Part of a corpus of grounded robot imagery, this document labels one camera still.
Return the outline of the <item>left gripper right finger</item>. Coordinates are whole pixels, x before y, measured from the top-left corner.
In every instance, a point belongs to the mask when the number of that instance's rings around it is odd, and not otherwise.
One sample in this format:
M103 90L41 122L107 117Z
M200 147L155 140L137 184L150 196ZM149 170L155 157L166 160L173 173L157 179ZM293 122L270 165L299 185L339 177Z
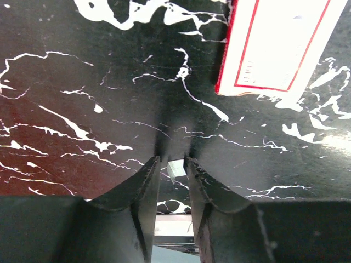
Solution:
M350 262L350 201L253 201L184 158L202 262Z

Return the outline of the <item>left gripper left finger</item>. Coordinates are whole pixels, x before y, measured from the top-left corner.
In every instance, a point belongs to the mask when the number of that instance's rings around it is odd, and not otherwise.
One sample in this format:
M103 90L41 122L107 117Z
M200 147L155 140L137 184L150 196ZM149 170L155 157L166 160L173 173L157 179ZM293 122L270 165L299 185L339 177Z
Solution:
M103 195L1 197L1 262L150 262L160 159Z

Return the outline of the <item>small silver staple strip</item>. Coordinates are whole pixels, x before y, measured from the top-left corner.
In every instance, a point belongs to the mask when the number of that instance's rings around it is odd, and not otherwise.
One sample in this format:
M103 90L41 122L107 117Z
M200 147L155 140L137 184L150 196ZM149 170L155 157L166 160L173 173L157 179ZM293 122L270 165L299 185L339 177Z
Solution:
M173 183L175 183L177 177L186 176L186 172L184 170L184 160L178 159L169 161L167 163L167 173Z

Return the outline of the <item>red staple box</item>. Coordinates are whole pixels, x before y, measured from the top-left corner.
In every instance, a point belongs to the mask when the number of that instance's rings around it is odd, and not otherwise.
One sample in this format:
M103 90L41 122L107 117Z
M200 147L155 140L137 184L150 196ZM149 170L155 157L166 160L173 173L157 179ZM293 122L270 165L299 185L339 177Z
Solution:
M346 1L235 1L215 91L299 96Z

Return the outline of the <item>black marble pattern mat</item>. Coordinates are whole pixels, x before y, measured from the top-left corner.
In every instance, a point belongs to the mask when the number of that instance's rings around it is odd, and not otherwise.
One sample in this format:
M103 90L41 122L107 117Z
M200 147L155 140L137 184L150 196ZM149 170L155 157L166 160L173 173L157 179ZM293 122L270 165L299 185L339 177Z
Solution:
M229 1L1 1L1 195L91 200L161 156L158 210L190 210L187 153L252 199L350 199L350 4L297 104L214 91Z

